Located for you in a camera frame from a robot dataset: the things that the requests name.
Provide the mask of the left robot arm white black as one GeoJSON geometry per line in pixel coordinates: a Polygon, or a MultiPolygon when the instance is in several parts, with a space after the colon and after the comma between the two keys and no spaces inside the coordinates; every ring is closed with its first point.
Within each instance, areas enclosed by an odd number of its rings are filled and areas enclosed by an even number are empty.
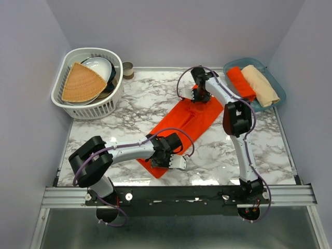
{"type": "Polygon", "coordinates": [[[94,136],[69,157],[74,172],[73,185],[89,188],[104,205],[115,198],[115,187],[105,176],[108,168],[120,162],[142,159],[153,169],[181,169],[187,167],[185,157],[176,154],[183,145],[176,133],[166,137],[148,135],[131,143],[107,143],[100,136],[94,136]]]}

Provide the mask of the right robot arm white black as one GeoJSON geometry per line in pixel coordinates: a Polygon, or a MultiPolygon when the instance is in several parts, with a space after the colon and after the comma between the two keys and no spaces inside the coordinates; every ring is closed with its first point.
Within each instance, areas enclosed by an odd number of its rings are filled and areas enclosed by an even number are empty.
{"type": "Polygon", "coordinates": [[[190,73],[197,86],[192,91],[191,101],[207,103],[214,97],[224,108],[223,128],[234,144],[239,163],[239,198],[244,203],[251,203],[264,192],[266,184],[256,170],[251,148],[250,133],[256,126],[255,112],[249,100],[232,93],[218,80],[214,71],[197,66],[191,69],[190,73]]]}

